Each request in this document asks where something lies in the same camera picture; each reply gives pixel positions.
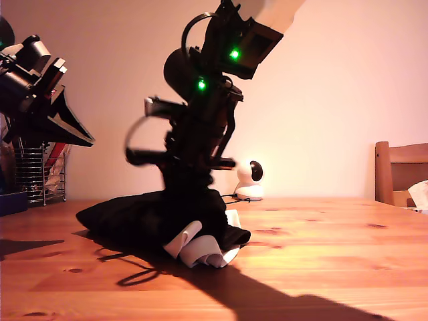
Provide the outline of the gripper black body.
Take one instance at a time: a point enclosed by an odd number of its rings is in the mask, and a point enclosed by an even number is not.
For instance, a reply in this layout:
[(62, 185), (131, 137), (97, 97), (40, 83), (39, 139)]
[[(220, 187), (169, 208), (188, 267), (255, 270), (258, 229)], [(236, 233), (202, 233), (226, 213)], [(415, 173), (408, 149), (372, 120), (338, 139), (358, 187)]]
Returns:
[(138, 150), (129, 143), (136, 130), (151, 116), (140, 117), (126, 135), (126, 160), (134, 166), (148, 164), (165, 167), (195, 169), (233, 169), (236, 161), (223, 158), (222, 153), (235, 129), (234, 116), (227, 116), (225, 126), (216, 121), (203, 122), (191, 114), (170, 118), (171, 130), (165, 136), (166, 150)]
[(56, 58), (47, 70), (25, 69), (16, 57), (1, 58), (1, 112), (20, 114), (32, 104), (49, 101), (56, 86), (67, 71), (66, 61)]

